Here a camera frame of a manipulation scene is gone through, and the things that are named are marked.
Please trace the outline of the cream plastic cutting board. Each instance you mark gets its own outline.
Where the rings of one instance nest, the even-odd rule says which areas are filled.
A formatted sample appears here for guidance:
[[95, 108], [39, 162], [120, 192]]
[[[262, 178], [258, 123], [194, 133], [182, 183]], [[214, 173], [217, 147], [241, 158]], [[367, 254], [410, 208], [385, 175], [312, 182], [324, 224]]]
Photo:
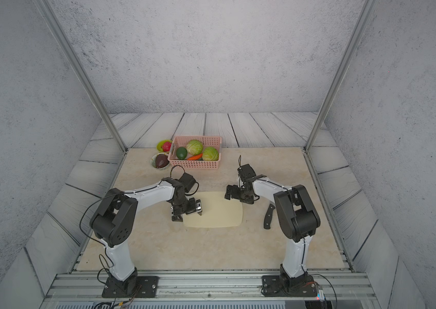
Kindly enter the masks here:
[[191, 228], [237, 227], [243, 220], [243, 207], [239, 200], [224, 198], [225, 192], [212, 191], [196, 193], [201, 201], [201, 215], [193, 213], [183, 216], [183, 223]]

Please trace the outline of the black handled kitchen knife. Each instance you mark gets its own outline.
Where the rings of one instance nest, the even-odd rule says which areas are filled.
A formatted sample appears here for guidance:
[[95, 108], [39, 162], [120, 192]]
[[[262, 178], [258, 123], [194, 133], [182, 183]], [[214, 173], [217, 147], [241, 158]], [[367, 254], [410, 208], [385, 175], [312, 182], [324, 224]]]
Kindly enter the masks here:
[[271, 228], [271, 223], [273, 220], [273, 214], [274, 214], [274, 210], [275, 210], [275, 205], [270, 203], [269, 207], [266, 211], [266, 214], [264, 216], [264, 223], [263, 223], [263, 228], [266, 230], [269, 230]]

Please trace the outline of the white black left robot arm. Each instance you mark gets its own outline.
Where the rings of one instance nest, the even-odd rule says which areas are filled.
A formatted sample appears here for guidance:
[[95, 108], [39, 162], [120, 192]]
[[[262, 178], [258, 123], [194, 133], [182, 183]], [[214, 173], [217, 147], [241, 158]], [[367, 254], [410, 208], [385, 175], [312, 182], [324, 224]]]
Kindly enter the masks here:
[[103, 297], [134, 296], [142, 284], [128, 244], [137, 211], [168, 202], [172, 221], [182, 222], [184, 215], [193, 213], [201, 215], [201, 201], [193, 198], [190, 192], [198, 186], [194, 177], [185, 173], [177, 180], [166, 177], [157, 184], [133, 191], [113, 188], [101, 199], [89, 226], [97, 241], [105, 247], [105, 256], [109, 260], [109, 276]]

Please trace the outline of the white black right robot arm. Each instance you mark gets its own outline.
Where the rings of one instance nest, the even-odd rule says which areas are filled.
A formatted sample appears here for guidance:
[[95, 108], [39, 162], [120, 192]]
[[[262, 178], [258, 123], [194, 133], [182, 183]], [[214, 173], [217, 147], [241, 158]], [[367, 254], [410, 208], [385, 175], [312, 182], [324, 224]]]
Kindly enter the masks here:
[[254, 204], [266, 198], [277, 211], [279, 226], [287, 238], [286, 254], [280, 265], [276, 292], [294, 294], [315, 281], [307, 271], [310, 242], [321, 225], [319, 214], [303, 185], [280, 185], [264, 175], [228, 185], [224, 198]]

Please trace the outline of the green cabbage right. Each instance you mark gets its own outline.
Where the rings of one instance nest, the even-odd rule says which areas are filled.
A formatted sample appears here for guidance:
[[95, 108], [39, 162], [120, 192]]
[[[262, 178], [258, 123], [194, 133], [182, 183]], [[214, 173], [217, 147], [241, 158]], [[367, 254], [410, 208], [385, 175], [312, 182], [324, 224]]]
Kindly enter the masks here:
[[214, 147], [207, 147], [202, 152], [202, 159], [204, 161], [218, 161], [219, 159], [219, 151]]

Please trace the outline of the green cabbage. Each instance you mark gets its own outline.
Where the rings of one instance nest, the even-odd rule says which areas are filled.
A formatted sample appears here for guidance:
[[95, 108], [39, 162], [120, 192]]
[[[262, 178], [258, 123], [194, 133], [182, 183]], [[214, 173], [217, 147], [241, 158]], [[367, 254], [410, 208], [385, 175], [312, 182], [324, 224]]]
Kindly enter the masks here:
[[199, 140], [190, 140], [187, 145], [186, 145], [186, 149], [188, 151], [188, 154], [193, 157], [194, 155], [198, 155], [201, 154], [204, 150], [204, 146], [202, 144], [202, 142], [200, 142]]
[[202, 152], [202, 159], [204, 161], [218, 161], [219, 159], [219, 151], [214, 147], [207, 147]]

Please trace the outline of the orange carrot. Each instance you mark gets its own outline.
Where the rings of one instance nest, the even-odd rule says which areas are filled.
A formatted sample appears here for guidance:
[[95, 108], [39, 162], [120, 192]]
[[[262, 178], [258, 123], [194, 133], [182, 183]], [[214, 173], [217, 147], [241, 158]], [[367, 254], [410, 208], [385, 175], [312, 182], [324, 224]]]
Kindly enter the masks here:
[[194, 161], [194, 160], [201, 160], [201, 159], [202, 159], [202, 156], [203, 156], [202, 153], [201, 153], [201, 154], [197, 154], [197, 155], [194, 155], [193, 157], [187, 158], [187, 160], [191, 160], [191, 161]]

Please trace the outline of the patterned light bowl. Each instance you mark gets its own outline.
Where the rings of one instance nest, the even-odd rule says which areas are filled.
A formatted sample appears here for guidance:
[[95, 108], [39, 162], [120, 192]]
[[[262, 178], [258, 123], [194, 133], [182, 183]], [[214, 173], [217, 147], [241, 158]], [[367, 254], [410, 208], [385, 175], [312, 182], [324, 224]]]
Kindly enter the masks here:
[[154, 163], [154, 160], [155, 160], [155, 158], [156, 158], [156, 155], [158, 155], [158, 154], [155, 154], [152, 158], [151, 158], [151, 160], [150, 160], [150, 163], [151, 163], [151, 165], [152, 165], [152, 167], [154, 167], [155, 168], [155, 163]]

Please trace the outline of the dark purple eggplant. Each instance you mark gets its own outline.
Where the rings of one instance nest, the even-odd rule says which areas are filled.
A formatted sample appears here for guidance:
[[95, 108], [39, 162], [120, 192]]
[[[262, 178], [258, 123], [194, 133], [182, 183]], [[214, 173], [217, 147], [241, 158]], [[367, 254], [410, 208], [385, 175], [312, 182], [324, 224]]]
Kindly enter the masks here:
[[162, 169], [166, 167], [169, 165], [168, 155], [164, 153], [157, 154], [154, 163], [156, 169]]

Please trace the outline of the dark green avocado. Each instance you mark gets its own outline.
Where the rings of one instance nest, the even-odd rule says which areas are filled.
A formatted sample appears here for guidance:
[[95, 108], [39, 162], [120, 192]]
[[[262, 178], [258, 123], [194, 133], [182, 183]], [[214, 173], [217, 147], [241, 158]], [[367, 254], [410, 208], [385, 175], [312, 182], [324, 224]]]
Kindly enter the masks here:
[[175, 155], [178, 160], [186, 160], [188, 151], [185, 147], [180, 147], [175, 151]]

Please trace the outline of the green cabbage left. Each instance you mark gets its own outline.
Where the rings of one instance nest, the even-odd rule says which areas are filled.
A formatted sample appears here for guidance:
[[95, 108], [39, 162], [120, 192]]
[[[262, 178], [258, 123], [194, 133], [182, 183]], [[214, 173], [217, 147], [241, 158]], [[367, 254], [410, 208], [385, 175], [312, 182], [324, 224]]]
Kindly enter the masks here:
[[194, 155], [198, 155], [201, 154], [204, 150], [204, 146], [202, 144], [202, 142], [200, 142], [199, 140], [190, 140], [187, 145], [186, 145], [186, 149], [188, 151], [188, 154], [193, 157]]

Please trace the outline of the red apple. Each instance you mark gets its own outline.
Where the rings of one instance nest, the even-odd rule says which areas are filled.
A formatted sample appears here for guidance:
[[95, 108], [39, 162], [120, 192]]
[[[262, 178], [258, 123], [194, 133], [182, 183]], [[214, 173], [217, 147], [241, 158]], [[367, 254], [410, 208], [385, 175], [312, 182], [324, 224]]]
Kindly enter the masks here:
[[172, 142], [171, 142], [171, 141], [166, 141], [166, 142], [161, 146], [161, 148], [162, 148], [162, 150], [163, 150], [165, 153], [168, 153], [168, 152], [170, 151], [170, 149], [171, 149], [171, 146], [172, 146]]

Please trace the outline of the pink plastic basket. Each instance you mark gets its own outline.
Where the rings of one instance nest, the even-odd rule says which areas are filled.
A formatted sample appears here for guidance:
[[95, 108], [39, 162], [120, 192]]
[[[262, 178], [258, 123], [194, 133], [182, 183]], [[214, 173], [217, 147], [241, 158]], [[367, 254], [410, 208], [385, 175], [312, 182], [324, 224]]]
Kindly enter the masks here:
[[185, 169], [218, 169], [221, 145], [220, 136], [175, 136], [168, 159]]

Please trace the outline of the yellow green bowl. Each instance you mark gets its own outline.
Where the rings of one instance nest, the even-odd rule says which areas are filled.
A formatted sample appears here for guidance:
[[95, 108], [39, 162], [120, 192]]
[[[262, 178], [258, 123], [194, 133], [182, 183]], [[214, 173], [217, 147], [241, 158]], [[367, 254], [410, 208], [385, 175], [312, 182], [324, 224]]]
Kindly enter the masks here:
[[162, 146], [166, 141], [171, 141], [171, 140], [162, 140], [162, 141], [160, 141], [160, 142], [157, 144], [157, 150], [158, 150], [160, 153], [164, 153], [164, 151], [162, 150], [161, 146]]

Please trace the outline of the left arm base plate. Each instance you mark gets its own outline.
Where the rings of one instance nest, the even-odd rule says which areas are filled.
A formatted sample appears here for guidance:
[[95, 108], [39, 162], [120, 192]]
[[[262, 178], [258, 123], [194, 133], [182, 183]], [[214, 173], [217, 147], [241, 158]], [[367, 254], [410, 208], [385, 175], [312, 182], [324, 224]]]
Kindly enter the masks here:
[[110, 276], [102, 292], [103, 298], [154, 298], [159, 283], [158, 276], [131, 276], [119, 281]]

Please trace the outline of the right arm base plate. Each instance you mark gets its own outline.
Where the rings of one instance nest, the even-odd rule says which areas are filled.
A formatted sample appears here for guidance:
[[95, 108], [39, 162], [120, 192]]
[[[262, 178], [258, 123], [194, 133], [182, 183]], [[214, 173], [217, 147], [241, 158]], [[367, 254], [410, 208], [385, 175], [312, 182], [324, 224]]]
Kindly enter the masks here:
[[284, 274], [262, 276], [261, 294], [265, 297], [319, 297], [317, 284], [310, 275], [297, 278]]

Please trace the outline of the aluminium mounting rail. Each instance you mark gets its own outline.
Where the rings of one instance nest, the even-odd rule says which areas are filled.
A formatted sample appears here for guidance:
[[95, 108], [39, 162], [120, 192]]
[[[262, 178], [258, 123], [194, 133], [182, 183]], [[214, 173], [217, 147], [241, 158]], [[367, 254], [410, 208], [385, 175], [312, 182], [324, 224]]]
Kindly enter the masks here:
[[[218, 303], [257, 304], [268, 301], [261, 294], [262, 276], [275, 276], [275, 270], [230, 270], [230, 271], [150, 271], [143, 270], [139, 276], [158, 276], [159, 283], [154, 298], [103, 298], [105, 274], [74, 272], [60, 274], [54, 279], [42, 308], [104, 308], [114, 302], [125, 303], [129, 308], [149, 303], [158, 307], [176, 303], [202, 303], [216, 307]], [[319, 288], [319, 297], [272, 297], [274, 303], [285, 301], [323, 301], [331, 308], [346, 308], [354, 303], [361, 308], [379, 308], [376, 293], [365, 273], [349, 270], [314, 269], [310, 272]]]

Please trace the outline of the right aluminium frame post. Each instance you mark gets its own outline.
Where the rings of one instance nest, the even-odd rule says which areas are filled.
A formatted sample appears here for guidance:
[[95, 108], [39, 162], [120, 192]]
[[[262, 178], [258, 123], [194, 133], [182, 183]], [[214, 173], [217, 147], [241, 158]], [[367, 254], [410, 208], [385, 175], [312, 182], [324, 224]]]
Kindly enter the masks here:
[[304, 147], [306, 153], [308, 153], [310, 149], [314, 146], [318, 133], [320, 132], [322, 124], [326, 120], [328, 112], [330, 111], [334, 103], [335, 96], [349, 69], [350, 62], [355, 55], [355, 52], [360, 44], [363, 33], [367, 27], [367, 24], [370, 20], [371, 15], [373, 14], [376, 5], [376, 0], [366, 0], [364, 2], [363, 8], [361, 10], [361, 13], [359, 14], [359, 18], [357, 20], [357, 23], [355, 24], [349, 42], [347, 43], [336, 74], [332, 80], [330, 88], [328, 89], [327, 95], [325, 96], [325, 99], [319, 109], [318, 116], [314, 123], [313, 129], [311, 130], [309, 138], [307, 139], [307, 143]]

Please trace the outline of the aluminium frame post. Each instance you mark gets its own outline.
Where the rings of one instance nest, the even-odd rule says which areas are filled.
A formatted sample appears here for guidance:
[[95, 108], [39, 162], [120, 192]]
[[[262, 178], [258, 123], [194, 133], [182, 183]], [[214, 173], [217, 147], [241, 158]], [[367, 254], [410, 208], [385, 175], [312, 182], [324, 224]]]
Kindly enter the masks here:
[[83, 86], [95, 110], [98, 112], [99, 116], [101, 117], [103, 123], [106, 125], [113, 139], [115, 139], [118, 147], [121, 149], [121, 152], [125, 155], [128, 152], [128, 147], [122, 140], [118, 130], [116, 129], [116, 126], [114, 125], [114, 122], [111, 120], [111, 117], [107, 113], [107, 110], [103, 105], [100, 96], [96, 92], [89, 76], [84, 70], [80, 59], [76, 55], [74, 48], [72, 47], [64, 30], [62, 29], [62, 26], [58, 21], [51, 5], [49, 4], [49, 1], [35, 0], [34, 3], [38, 8], [41, 16], [45, 20], [46, 25], [52, 33], [58, 46], [62, 50], [63, 54], [66, 56], [69, 64], [71, 65], [71, 68], [73, 69], [76, 77]]
[[319, 109], [318, 116], [314, 123], [313, 129], [311, 130], [309, 138], [307, 139], [307, 143], [304, 147], [306, 153], [308, 153], [310, 149], [314, 146], [318, 133], [320, 132], [322, 124], [326, 120], [328, 112], [330, 111], [334, 103], [335, 96], [349, 69], [350, 62], [355, 55], [355, 52], [360, 44], [363, 33], [367, 27], [367, 24], [370, 20], [371, 15], [373, 14], [376, 5], [376, 0], [366, 0], [364, 2], [363, 8], [361, 10], [361, 13], [359, 14], [359, 18], [357, 20], [357, 23], [355, 24], [349, 42], [347, 43], [336, 74], [332, 80], [330, 88], [328, 89], [327, 95], [325, 96], [325, 99]]

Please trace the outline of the left aluminium frame post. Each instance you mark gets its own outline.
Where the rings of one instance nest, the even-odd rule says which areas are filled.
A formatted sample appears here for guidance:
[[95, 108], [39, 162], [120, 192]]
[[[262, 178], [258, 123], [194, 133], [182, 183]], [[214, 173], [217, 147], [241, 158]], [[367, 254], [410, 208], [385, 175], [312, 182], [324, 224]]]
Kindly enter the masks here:
[[89, 76], [84, 70], [80, 59], [76, 55], [74, 48], [72, 47], [64, 30], [62, 29], [62, 26], [58, 21], [51, 5], [49, 4], [49, 1], [35, 0], [34, 3], [38, 8], [41, 16], [45, 20], [46, 25], [52, 33], [58, 46], [62, 50], [63, 54], [66, 56], [69, 64], [71, 65], [71, 68], [73, 69], [76, 77], [83, 86], [95, 110], [98, 112], [99, 116], [101, 117], [103, 123], [106, 125], [113, 139], [115, 139], [118, 147], [121, 149], [121, 152], [125, 155], [128, 152], [128, 147], [122, 140], [118, 130], [116, 129], [116, 126], [114, 125], [114, 122], [111, 120], [111, 117], [107, 113], [107, 110], [103, 105], [100, 96], [96, 92]]

